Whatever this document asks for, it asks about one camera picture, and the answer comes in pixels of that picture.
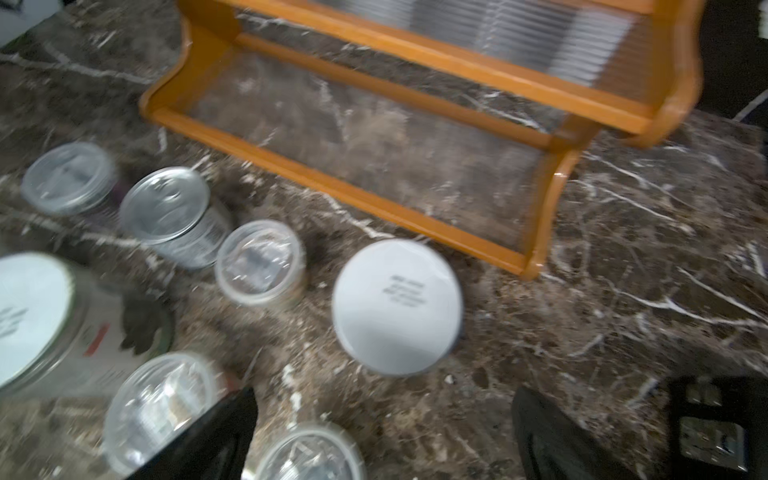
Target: white object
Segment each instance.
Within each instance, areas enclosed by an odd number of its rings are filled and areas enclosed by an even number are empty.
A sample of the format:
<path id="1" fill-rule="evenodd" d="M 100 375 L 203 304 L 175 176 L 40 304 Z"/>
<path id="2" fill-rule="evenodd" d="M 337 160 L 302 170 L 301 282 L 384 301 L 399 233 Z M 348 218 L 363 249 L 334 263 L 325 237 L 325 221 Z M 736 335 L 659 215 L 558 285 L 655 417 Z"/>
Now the white object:
<path id="1" fill-rule="evenodd" d="M 224 295 L 240 305 L 287 310 L 303 295 L 305 257 L 299 237 L 286 224 L 256 220 L 221 244 L 216 281 Z"/>
<path id="2" fill-rule="evenodd" d="M 453 347 L 462 292 L 448 263 L 411 240 L 360 250 L 333 290 L 333 327 L 344 349 L 383 375 L 413 375 Z"/>
<path id="3" fill-rule="evenodd" d="M 54 341 L 73 302 L 74 277 L 52 257 L 14 255 L 0 262 L 0 386 Z"/>

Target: plastic container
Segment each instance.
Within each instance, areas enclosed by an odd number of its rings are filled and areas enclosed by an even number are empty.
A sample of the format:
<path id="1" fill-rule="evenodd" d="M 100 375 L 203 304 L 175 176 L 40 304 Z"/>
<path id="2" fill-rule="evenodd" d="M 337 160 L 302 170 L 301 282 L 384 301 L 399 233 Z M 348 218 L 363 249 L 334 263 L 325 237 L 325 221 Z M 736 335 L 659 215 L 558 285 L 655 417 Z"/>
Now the plastic container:
<path id="1" fill-rule="evenodd" d="M 411 240 L 360 250 L 333 288 L 333 328 L 344 349 L 388 376 L 420 373 L 446 356 L 462 326 L 462 291 L 448 263 Z"/>
<path id="2" fill-rule="evenodd" d="M 255 480 L 366 480 L 355 442 L 332 423 L 302 423 L 274 443 Z"/>
<path id="3" fill-rule="evenodd" d="M 288 310 L 306 289 L 304 247 L 293 230 L 275 220 L 256 220 L 232 232 L 214 270 L 224 295 L 244 306 Z"/>
<path id="4" fill-rule="evenodd" d="M 44 214 L 75 216 L 93 227 L 118 227 L 120 203 L 130 185 L 99 146 L 61 145 L 37 159 L 22 179 L 22 196 Z"/>
<path id="5" fill-rule="evenodd" d="M 196 353 L 168 353 L 147 362 L 120 387 L 107 411 L 103 449 L 109 465 L 130 475 L 239 386 Z"/>
<path id="6" fill-rule="evenodd" d="M 133 290 L 44 253 L 0 258 L 0 398 L 112 396 L 172 336 Z"/>

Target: round container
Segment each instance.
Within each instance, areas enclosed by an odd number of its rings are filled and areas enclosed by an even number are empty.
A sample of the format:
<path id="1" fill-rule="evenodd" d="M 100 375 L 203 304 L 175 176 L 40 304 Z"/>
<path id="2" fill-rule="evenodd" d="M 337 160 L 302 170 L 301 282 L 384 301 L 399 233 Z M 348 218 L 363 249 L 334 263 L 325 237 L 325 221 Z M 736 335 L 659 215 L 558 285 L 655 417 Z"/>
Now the round container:
<path id="1" fill-rule="evenodd" d="M 121 205 L 120 222 L 159 255 L 190 270 L 211 265 L 232 231 L 230 213 L 211 198 L 205 180 L 185 167 L 158 170 L 134 185 Z"/>
<path id="2" fill-rule="evenodd" d="M 238 387 L 196 353 L 168 353 L 145 363 L 109 405 L 103 436 L 109 465 L 130 475 Z"/>
<path id="3" fill-rule="evenodd" d="M 344 349 L 382 375 L 413 375 L 453 347 L 462 291 L 448 263 L 411 240 L 360 250 L 333 288 L 333 328 Z"/>
<path id="4" fill-rule="evenodd" d="M 104 229 L 118 226 L 120 203 L 127 191 L 109 154 L 83 142 L 44 154 L 22 179 L 22 196 L 42 213 L 77 216 Z"/>
<path id="5" fill-rule="evenodd" d="M 270 447 L 255 480 L 366 480 L 355 442 L 332 423 L 302 423 Z"/>
<path id="6" fill-rule="evenodd" d="M 288 310 L 306 289 L 306 254 L 286 224 L 256 220 L 222 243 L 216 281 L 226 296 L 244 306 Z"/>
<path id="7" fill-rule="evenodd" d="M 0 398 L 112 396 L 172 334 L 159 304 L 78 266 L 0 258 Z"/>

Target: white lid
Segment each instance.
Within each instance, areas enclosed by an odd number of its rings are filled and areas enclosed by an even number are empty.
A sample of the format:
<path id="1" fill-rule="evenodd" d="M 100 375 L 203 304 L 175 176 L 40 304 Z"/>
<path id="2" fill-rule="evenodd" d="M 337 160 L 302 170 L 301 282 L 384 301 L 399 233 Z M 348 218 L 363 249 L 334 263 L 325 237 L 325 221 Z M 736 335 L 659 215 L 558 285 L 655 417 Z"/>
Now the white lid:
<path id="1" fill-rule="evenodd" d="M 74 215 L 98 205 L 117 180 L 118 170 L 107 152 L 74 142 L 45 153 L 27 169 L 22 196 L 47 214 Z"/>
<path id="2" fill-rule="evenodd" d="M 332 423 L 303 423 L 274 443 L 255 480 L 365 480 L 355 442 Z"/>
<path id="3" fill-rule="evenodd" d="M 0 387 L 19 376 L 69 317 L 74 277 L 43 253 L 0 258 Z"/>
<path id="4" fill-rule="evenodd" d="M 360 250 L 333 289 L 333 327 L 344 349 L 383 375 L 426 370 L 453 347 L 462 292 L 448 263 L 411 240 Z"/>
<path id="5" fill-rule="evenodd" d="M 246 223 L 221 244 L 216 281 L 224 295 L 248 306 L 266 306 L 296 282 L 306 267 L 299 237 L 275 220 Z"/>
<path id="6" fill-rule="evenodd" d="M 221 399 L 221 371 L 196 353 L 175 352 L 140 366 L 112 399 L 104 421 L 104 453 L 129 475 Z"/>

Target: clear plastic lid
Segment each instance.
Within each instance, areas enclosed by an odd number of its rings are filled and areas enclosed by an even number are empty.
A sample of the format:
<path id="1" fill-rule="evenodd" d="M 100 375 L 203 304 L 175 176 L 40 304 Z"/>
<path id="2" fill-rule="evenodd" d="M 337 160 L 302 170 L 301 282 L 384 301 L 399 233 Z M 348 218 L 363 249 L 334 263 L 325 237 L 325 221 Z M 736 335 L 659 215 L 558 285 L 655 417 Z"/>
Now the clear plastic lid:
<path id="1" fill-rule="evenodd" d="M 158 356 L 118 390 L 104 421 L 104 453 L 129 475 L 207 412 L 227 393 L 215 364 L 195 353 Z"/>
<path id="2" fill-rule="evenodd" d="M 37 159 L 22 179 L 22 196 L 41 212 L 75 215 L 98 205 L 118 181 L 109 154 L 94 144 L 61 145 Z"/>
<path id="3" fill-rule="evenodd" d="M 216 258 L 216 280 L 225 295 L 263 306 L 286 292 L 306 267 L 299 237 L 286 224 L 256 220 L 232 232 Z"/>
<path id="4" fill-rule="evenodd" d="M 355 442 L 332 423 L 303 423 L 263 457 L 255 480 L 365 480 Z"/>

